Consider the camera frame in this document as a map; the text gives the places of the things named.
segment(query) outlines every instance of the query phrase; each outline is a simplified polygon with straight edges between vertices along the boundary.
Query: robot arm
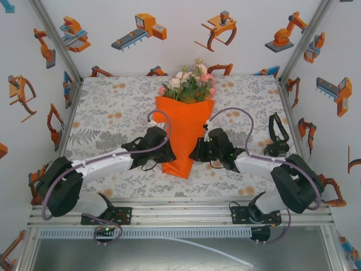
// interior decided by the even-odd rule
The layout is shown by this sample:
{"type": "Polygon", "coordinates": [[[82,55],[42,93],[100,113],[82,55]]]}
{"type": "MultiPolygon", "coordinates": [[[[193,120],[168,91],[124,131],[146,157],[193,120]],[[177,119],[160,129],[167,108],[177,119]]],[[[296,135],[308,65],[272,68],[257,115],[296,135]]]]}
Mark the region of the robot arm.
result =
{"type": "Polygon", "coordinates": [[[154,160],[156,163],[174,161],[176,157],[169,141],[156,149],[165,138],[166,131],[153,126],[148,128],[144,137],[136,138],[132,142],[123,144],[121,148],[95,158],[69,161],[65,157],[59,157],[39,179],[36,190],[44,202],[50,192],[47,207],[55,217],[72,211],[87,213],[109,221],[113,216],[113,205],[106,196],[81,191],[81,187],[97,178],[141,167],[149,160],[154,160]],[[64,174],[62,181],[51,189],[52,184],[62,174],[64,174]]]}
{"type": "Polygon", "coordinates": [[[274,181],[275,190],[257,195],[249,204],[250,215],[255,221],[262,220],[262,215],[278,210],[290,209],[302,213],[316,199],[315,190],[306,177],[287,164],[302,169],[310,176],[319,193],[323,192],[324,186],[319,177],[299,155],[277,159],[248,155],[245,149],[234,148],[221,128],[214,129],[210,122],[206,127],[210,129],[204,138],[198,139],[190,154],[191,159],[201,162],[219,160],[226,170],[253,173],[274,181]]]}

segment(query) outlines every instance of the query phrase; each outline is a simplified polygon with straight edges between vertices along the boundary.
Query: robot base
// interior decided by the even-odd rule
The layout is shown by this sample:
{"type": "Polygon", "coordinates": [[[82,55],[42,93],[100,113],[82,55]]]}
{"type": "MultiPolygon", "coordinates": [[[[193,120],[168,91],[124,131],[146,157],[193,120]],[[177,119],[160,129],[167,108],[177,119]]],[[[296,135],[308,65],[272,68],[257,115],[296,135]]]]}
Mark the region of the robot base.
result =
{"type": "MultiPolygon", "coordinates": [[[[114,218],[112,221],[119,225],[130,225],[131,208],[130,207],[114,207],[114,218]]],[[[81,216],[81,225],[102,225],[99,221],[95,221],[85,215],[81,216]]]]}
{"type": "Polygon", "coordinates": [[[288,44],[285,45],[285,46],[274,46],[274,45],[273,45],[273,41],[270,41],[270,42],[268,42],[268,43],[265,44],[265,46],[266,46],[268,49],[272,50],[272,51],[275,52],[275,53],[278,53],[278,52],[281,52],[281,51],[286,50],[286,49],[288,49],[288,48],[291,48],[291,47],[293,47],[293,45],[294,45],[293,43],[288,42],[288,44]]]}
{"type": "Polygon", "coordinates": [[[268,215],[264,215],[263,220],[256,222],[252,220],[249,214],[248,206],[232,206],[230,208],[232,213],[232,222],[233,224],[268,224],[278,226],[282,223],[281,215],[279,211],[271,212],[268,215]]]}
{"type": "Polygon", "coordinates": [[[51,50],[52,52],[52,60],[51,62],[46,62],[46,68],[50,69],[51,67],[55,66],[55,50],[51,50]]]}

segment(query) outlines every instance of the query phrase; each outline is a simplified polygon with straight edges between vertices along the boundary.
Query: wall decal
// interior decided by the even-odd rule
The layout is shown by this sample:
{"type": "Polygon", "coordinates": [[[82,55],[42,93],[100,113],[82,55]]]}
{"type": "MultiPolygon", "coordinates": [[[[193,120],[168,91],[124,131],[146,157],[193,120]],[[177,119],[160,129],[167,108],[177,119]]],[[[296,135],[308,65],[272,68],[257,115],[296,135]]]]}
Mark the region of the wall decal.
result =
{"type": "Polygon", "coordinates": [[[112,43],[112,47],[118,50],[124,51],[124,48],[131,44],[135,44],[136,41],[142,41],[142,38],[150,38],[155,36],[160,40],[167,38],[167,29],[156,23],[156,18],[147,13],[139,13],[135,16],[135,22],[137,28],[129,34],[121,37],[119,40],[112,43]]]}
{"type": "Polygon", "coordinates": [[[165,73],[160,66],[152,68],[150,72],[147,73],[147,76],[167,76],[168,74],[165,73]]]}
{"type": "Polygon", "coordinates": [[[0,143],[0,159],[7,155],[7,147],[0,143]]]}
{"type": "Polygon", "coordinates": [[[224,69],[224,73],[223,75],[230,75],[232,69],[233,69],[233,63],[229,64],[229,65],[214,65],[214,66],[210,66],[207,70],[207,73],[212,73],[213,71],[215,71],[216,69],[224,69]]]}
{"type": "Polygon", "coordinates": [[[307,26],[307,24],[300,19],[299,15],[299,12],[295,12],[290,17],[288,17],[289,23],[287,25],[287,28],[282,28],[278,30],[275,34],[275,39],[266,43],[265,46],[275,53],[293,47],[294,44],[289,41],[289,37],[292,34],[294,26],[296,25],[301,28],[301,33],[305,31],[307,26]]]}
{"type": "Polygon", "coordinates": [[[354,262],[354,265],[357,268],[353,269],[353,271],[361,270],[360,252],[358,252],[345,237],[340,237],[340,242],[342,247],[349,254],[351,260],[354,262]]]}
{"type": "Polygon", "coordinates": [[[310,150],[309,160],[311,160],[311,153],[312,153],[312,149],[314,148],[314,135],[315,135],[315,131],[316,131],[317,127],[313,123],[305,122],[305,118],[302,117],[298,121],[298,130],[300,131],[300,135],[301,135],[302,139],[306,135],[307,128],[309,129],[309,135],[307,136],[307,146],[309,147],[309,150],[310,150]]]}
{"type": "Polygon", "coordinates": [[[315,35],[315,38],[310,42],[306,51],[303,54],[305,61],[313,63],[315,58],[321,53],[321,48],[325,42],[325,32],[322,32],[321,35],[315,35]]]}
{"type": "Polygon", "coordinates": [[[62,129],[64,129],[64,123],[58,111],[56,110],[55,106],[52,103],[50,104],[50,111],[49,114],[47,115],[47,127],[49,128],[50,131],[51,140],[54,142],[54,150],[57,151],[59,148],[61,135],[63,134],[62,129]],[[51,126],[52,114],[54,114],[56,118],[60,121],[61,130],[59,130],[58,132],[51,126]]]}
{"type": "Polygon", "coordinates": [[[212,42],[214,39],[220,41],[225,45],[229,45],[235,38],[237,33],[237,26],[236,26],[237,21],[234,21],[230,17],[230,13],[228,11],[221,12],[221,14],[209,19],[207,22],[214,26],[214,27],[209,27],[208,25],[202,23],[202,25],[205,28],[209,29],[210,31],[207,46],[201,44],[198,41],[195,41],[196,44],[208,49],[211,52],[214,52],[214,50],[212,49],[212,42]],[[222,41],[221,39],[217,38],[220,34],[222,34],[224,31],[227,30],[232,30],[232,33],[227,41],[222,41]]]}
{"type": "Polygon", "coordinates": [[[62,40],[69,51],[78,53],[90,46],[88,32],[81,29],[77,20],[65,16],[64,24],[60,27],[60,30],[64,32],[62,40]]]}
{"type": "Polygon", "coordinates": [[[107,77],[113,77],[109,72],[106,72],[103,69],[100,69],[98,66],[94,66],[91,68],[91,76],[90,77],[97,77],[98,74],[107,76],[107,77]]]}
{"type": "Polygon", "coordinates": [[[348,77],[345,77],[338,86],[317,77],[316,87],[333,97],[337,103],[337,116],[342,117],[349,109],[349,97],[352,95],[352,84],[348,77]]]}
{"type": "Polygon", "coordinates": [[[40,47],[40,51],[41,54],[43,56],[43,58],[45,58],[46,60],[46,68],[49,69],[51,67],[55,66],[55,49],[50,50],[45,41],[44,41],[44,37],[47,37],[47,34],[45,31],[38,31],[36,30],[36,28],[34,28],[34,36],[35,38],[37,38],[41,44],[40,47]]]}
{"type": "Polygon", "coordinates": [[[21,75],[19,75],[17,77],[10,75],[8,78],[8,81],[10,84],[9,85],[9,98],[16,96],[16,100],[12,101],[10,103],[10,105],[13,105],[16,102],[19,102],[25,108],[27,113],[30,114],[24,120],[21,121],[23,123],[25,120],[27,120],[28,118],[30,118],[31,116],[36,114],[36,111],[32,111],[28,107],[28,104],[27,104],[28,102],[30,102],[32,99],[34,99],[36,97],[35,90],[34,90],[32,84],[30,84],[30,82],[28,81],[28,79],[24,78],[21,75]],[[25,96],[25,86],[26,85],[30,88],[30,91],[33,94],[33,96],[30,99],[27,99],[25,96]]]}
{"type": "Polygon", "coordinates": [[[15,6],[11,5],[8,0],[0,0],[0,3],[5,8],[5,13],[15,13],[15,6]]]}
{"type": "Polygon", "coordinates": [[[355,166],[355,165],[361,165],[361,159],[359,158],[359,159],[354,159],[354,160],[352,160],[352,161],[350,161],[350,155],[351,154],[351,151],[350,151],[350,146],[347,148],[347,158],[348,158],[348,160],[347,160],[347,172],[348,172],[348,174],[350,174],[350,170],[351,170],[351,168],[353,167],[353,166],[355,166]]]}
{"type": "Polygon", "coordinates": [[[48,166],[49,166],[49,164],[43,165],[42,168],[40,170],[38,170],[36,173],[28,174],[28,178],[29,178],[28,184],[29,184],[30,191],[31,191],[32,197],[33,197],[32,200],[30,201],[31,205],[41,205],[43,202],[39,193],[37,193],[35,190],[35,183],[38,182],[40,177],[42,177],[45,174],[48,166]]]}
{"type": "Polygon", "coordinates": [[[64,71],[63,89],[64,89],[64,98],[65,98],[65,109],[68,109],[68,107],[72,105],[72,101],[70,100],[70,86],[69,86],[71,82],[73,82],[73,80],[70,78],[69,74],[66,71],[64,71]]]}
{"type": "Polygon", "coordinates": [[[269,69],[263,69],[253,75],[273,75],[276,78],[279,70],[280,66],[274,66],[269,69]]]}
{"type": "Polygon", "coordinates": [[[327,185],[332,185],[336,195],[337,195],[337,199],[333,199],[333,200],[329,200],[325,203],[327,203],[328,205],[332,206],[332,207],[344,207],[347,205],[347,202],[344,201],[344,198],[342,197],[341,191],[340,191],[340,187],[337,184],[337,182],[333,179],[333,178],[326,178],[325,175],[320,174],[318,175],[318,177],[321,180],[321,183],[323,184],[323,186],[327,186],[327,185]]]}
{"type": "Polygon", "coordinates": [[[293,86],[296,85],[296,97],[294,98],[292,108],[294,108],[298,104],[298,92],[300,90],[300,80],[301,79],[299,77],[297,77],[295,80],[288,79],[288,81],[286,83],[286,89],[288,91],[288,94],[290,92],[292,92],[293,86]]]}

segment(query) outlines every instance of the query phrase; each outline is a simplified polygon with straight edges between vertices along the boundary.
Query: table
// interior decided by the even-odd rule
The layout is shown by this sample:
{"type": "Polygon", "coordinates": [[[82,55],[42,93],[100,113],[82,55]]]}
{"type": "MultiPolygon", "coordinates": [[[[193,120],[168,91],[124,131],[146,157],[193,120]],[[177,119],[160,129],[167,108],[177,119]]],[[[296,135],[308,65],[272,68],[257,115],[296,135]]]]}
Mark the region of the table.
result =
{"type": "MultiPolygon", "coordinates": [[[[159,87],[169,78],[86,78],[69,135],[66,157],[71,160],[90,158],[144,136],[148,128],[147,113],[155,109],[159,87]]],[[[225,107],[240,107],[248,111],[254,118],[254,131],[249,142],[253,153],[262,154],[265,146],[271,143],[268,118],[274,112],[278,113],[291,135],[273,76],[216,76],[216,80],[213,113],[225,107]]],[[[234,146],[244,147],[250,129],[247,116],[229,111],[219,115],[214,123],[225,130],[234,146]]],[[[288,144],[290,154],[296,153],[292,138],[288,144]]],[[[113,198],[169,198],[257,195],[274,188],[272,181],[253,174],[194,163],[188,179],[163,174],[161,165],[157,165],[148,172],[136,168],[104,176],[82,189],[94,193],[101,191],[113,198]]]]}

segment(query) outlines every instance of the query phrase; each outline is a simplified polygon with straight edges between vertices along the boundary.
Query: white wall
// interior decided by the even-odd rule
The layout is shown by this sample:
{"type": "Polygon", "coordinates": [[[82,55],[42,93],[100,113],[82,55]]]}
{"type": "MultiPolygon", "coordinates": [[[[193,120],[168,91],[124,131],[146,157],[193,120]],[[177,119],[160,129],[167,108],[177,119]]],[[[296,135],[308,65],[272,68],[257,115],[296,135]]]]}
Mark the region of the white wall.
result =
{"type": "MultiPolygon", "coordinates": [[[[88,32],[91,46],[80,53],[69,52],[83,77],[89,76],[95,65],[122,76],[146,75],[159,65],[173,75],[183,64],[193,65],[197,57],[202,57],[207,66],[233,63],[232,74],[253,74],[275,65],[283,68],[295,46],[274,53],[265,47],[265,43],[274,39],[276,31],[287,26],[288,16],[296,11],[308,23],[319,4],[319,0],[42,2],[57,27],[64,23],[64,16],[70,16],[88,32]],[[213,41],[215,52],[195,44],[194,41],[205,44],[208,40],[209,30],[201,23],[224,10],[237,21],[237,34],[232,43],[226,46],[213,41]],[[124,52],[112,48],[114,41],[136,28],[134,16],[137,13],[154,16],[157,23],[167,28],[168,38],[162,41],[151,37],[131,45],[124,52]]],[[[290,40],[297,44],[300,38],[301,30],[296,27],[290,40]]]]}
{"type": "MultiPolygon", "coordinates": [[[[27,225],[31,205],[28,174],[56,158],[54,144],[47,128],[50,103],[58,109],[65,124],[70,108],[65,110],[63,73],[66,70],[59,54],[56,66],[46,69],[40,52],[40,43],[33,28],[44,30],[28,1],[11,0],[14,14],[5,14],[0,8],[0,143],[8,147],[8,154],[0,159],[0,253],[27,225]],[[33,85],[37,97],[28,103],[37,113],[21,123],[28,114],[20,103],[9,105],[9,75],[22,75],[33,85]]],[[[54,45],[45,38],[50,49],[54,45]]],[[[25,88],[27,97],[30,91],[25,88]]],[[[60,129],[55,117],[53,127],[60,129]]]]}
{"type": "MultiPolygon", "coordinates": [[[[359,251],[361,169],[356,165],[352,167],[350,174],[347,173],[347,146],[351,147],[351,160],[361,158],[360,10],[360,1],[335,1],[317,31],[317,34],[325,32],[321,54],[313,64],[301,59],[291,76],[292,79],[297,76],[301,79],[300,101],[293,110],[296,120],[304,117],[317,126],[311,165],[316,173],[322,173],[338,182],[347,206],[332,208],[332,215],[340,233],[359,251]],[[349,110],[338,117],[333,99],[316,90],[316,78],[321,77],[338,85],[346,76],[353,85],[353,93],[349,98],[349,110]]],[[[290,101],[293,103],[293,100],[294,93],[291,93],[290,101]]]]}

